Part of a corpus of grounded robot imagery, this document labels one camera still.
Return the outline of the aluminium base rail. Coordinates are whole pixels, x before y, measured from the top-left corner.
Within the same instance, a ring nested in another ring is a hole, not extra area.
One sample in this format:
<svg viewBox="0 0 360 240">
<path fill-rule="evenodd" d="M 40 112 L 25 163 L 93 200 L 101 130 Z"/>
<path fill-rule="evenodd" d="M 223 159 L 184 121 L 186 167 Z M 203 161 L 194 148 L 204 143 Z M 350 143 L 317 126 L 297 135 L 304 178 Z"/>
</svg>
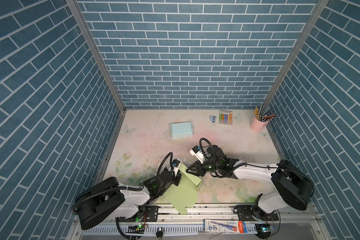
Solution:
<svg viewBox="0 0 360 240">
<path fill-rule="evenodd" d="M 309 204 L 306 211 L 295 210 L 291 207 L 277 210 L 278 221 L 242 221 L 248 233 L 216 233 L 207 232 L 204 220 L 240 221 L 233 212 L 233 207 L 245 204 L 196 204 L 188 208 L 187 215 L 181 215 L 169 204 L 155 204 L 159 207 L 157 222 L 134 223 L 129 220 L 120 220 L 115 223 L 116 214 L 109 215 L 97 226 L 82 230 L 80 222 L 75 220 L 68 234 L 69 240 L 84 239 L 121 239 L 120 234 L 128 237 L 144 239 L 168 239 L 203 236 L 209 240 L 219 237 L 228 239 L 239 236 L 243 239 L 258 239 L 259 236 L 268 240 L 328 240 L 329 233 L 324 226 L 314 205 Z"/>
</svg>

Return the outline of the coloured marker pack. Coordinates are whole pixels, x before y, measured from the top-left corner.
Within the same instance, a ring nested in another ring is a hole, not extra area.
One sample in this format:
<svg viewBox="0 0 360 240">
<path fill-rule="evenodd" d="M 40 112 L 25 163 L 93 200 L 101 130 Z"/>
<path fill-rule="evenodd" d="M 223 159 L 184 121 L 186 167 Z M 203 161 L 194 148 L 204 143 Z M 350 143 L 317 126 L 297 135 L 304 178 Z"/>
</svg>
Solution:
<svg viewBox="0 0 360 240">
<path fill-rule="evenodd" d="M 219 112 L 219 124 L 231 126 L 233 124 L 232 111 L 220 110 Z"/>
</svg>

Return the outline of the pink pencil cup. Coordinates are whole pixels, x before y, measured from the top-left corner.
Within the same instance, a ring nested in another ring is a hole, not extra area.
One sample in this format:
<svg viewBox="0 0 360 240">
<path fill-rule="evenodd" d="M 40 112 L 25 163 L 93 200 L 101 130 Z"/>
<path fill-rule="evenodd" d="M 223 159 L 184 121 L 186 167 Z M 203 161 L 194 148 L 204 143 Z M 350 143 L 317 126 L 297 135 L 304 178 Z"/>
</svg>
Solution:
<svg viewBox="0 0 360 240">
<path fill-rule="evenodd" d="M 269 121 L 259 121 L 256 117 L 253 117 L 250 123 L 250 129 L 254 132 L 261 132 L 269 123 Z"/>
</svg>

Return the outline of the light green paper box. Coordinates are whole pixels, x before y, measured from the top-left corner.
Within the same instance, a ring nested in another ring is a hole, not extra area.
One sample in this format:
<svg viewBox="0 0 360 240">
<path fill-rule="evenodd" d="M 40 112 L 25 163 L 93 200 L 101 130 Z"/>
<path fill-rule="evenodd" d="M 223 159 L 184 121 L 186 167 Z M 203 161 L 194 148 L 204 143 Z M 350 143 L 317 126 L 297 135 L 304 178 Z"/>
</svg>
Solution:
<svg viewBox="0 0 360 240">
<path fill-rule="evenodd" d="M 181 215 L 187 215 L 187 208 L 193 207 L 198 201 L 198 191 L 202 180 L 186 172 L 187 166 L 180 163 L 178 174 L 181 174 L 180 183 L 176 186 L 171 185 L 163 194 L 163 197 L 179 212 Z"/>
</svg>

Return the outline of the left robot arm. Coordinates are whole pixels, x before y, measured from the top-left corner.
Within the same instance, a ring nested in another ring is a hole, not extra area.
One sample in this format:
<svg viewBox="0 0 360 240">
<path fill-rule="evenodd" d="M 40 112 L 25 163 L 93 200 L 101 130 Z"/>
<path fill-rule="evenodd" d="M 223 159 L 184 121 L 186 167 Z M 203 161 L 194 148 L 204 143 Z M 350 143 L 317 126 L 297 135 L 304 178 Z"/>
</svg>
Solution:
<svg viewBox="0 0 360 240">
<path fill-rule="evenodd" d="M 82 230 L 91 229 L 109 215 L 136 220 L 172 186 L 178 186 L 182 178 L 179 171 L 167 168 L 138 186 L 120 185 L 117 178 L 106 180 L 79 194 L 71 207 L 71 213 L 79 216 Z"/>
</svg>

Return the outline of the red white blue package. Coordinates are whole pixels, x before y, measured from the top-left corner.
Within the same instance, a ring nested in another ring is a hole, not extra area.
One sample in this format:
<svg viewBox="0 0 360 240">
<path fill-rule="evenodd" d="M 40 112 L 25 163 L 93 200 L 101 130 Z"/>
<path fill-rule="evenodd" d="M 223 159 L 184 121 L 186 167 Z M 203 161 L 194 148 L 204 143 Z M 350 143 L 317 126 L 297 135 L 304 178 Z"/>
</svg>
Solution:
<svg viewBox="0 0 360 240">
<path fill-rule="evenodd" d="M 242 221 L 204 220 L 205 231 L 216 233 L 244 234 L 248 233 Z"/>
</svg>

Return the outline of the light blue paper box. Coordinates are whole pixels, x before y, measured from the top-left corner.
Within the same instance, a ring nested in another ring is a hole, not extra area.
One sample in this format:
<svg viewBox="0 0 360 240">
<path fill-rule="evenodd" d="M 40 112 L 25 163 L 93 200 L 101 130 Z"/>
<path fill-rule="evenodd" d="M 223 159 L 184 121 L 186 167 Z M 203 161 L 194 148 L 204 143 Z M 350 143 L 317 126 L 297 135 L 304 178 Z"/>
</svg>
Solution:
<svg viewBox="0 0 360 240">
<path fill-rule="evenodd" d="M 174 140 L 192 137 L 194 133 L 191 122 L 172 123 L 170 124 L 170 127 L 171 136 Z"/>
</svg>

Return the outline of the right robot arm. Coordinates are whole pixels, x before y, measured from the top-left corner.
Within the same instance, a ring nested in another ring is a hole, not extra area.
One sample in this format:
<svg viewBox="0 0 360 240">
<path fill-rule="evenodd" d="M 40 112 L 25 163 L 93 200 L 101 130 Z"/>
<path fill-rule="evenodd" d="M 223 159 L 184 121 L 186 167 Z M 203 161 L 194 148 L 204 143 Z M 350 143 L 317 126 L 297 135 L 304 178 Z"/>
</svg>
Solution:
<svg viewBox="0 0 360 240">
<path fill-rule="evenodd" d="M 314 184 L 291 162 L 281 160 L 277 164 L 253 164 L 228 158 L 216 145 L 207 150 L 195 146 L 190 154 L 198 160 L 187 168 L 188 174 L 203 177 L 210 172 L 213 177 L 255 180 L 271 183 L 273 190 L 267 194 L 259 193 L 250 208 L 251 218 L 265 221 L 275 211 L 292 207 L 305 211 L 314 193 Z"/>
</svg>

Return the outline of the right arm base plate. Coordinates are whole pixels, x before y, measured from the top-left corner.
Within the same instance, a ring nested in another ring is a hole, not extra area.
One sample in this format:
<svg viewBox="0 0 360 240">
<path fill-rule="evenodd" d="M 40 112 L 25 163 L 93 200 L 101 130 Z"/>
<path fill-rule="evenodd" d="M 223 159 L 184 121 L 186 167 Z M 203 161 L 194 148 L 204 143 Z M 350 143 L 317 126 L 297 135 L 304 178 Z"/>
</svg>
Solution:
<svg viewBox="0 0 360 240">
<path fill-rule="evenodd" d="M 233 212 L 238 215 L 240 221 L 278 221 L 279 214 L 277 211 L 273 211 L 268 214 L 261 210 L 258 206 L 250 204 L 237 205 L 233 207 Z"/>
</svg>

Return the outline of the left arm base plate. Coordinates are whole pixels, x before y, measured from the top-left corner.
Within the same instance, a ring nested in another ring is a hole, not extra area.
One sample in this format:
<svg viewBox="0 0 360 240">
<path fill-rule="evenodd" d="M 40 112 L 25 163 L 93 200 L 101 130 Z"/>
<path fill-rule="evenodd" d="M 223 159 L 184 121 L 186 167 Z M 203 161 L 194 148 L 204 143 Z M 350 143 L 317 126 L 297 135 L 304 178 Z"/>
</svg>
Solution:
<svg viewBox="0 0 360 240">
<path fill-rule="evenodd" d="M 129 218 L 129 222 L 150 223 L 157 222 L 159 214 L 158 206 L 139 206 L 138 212 Z"/>
</svg>

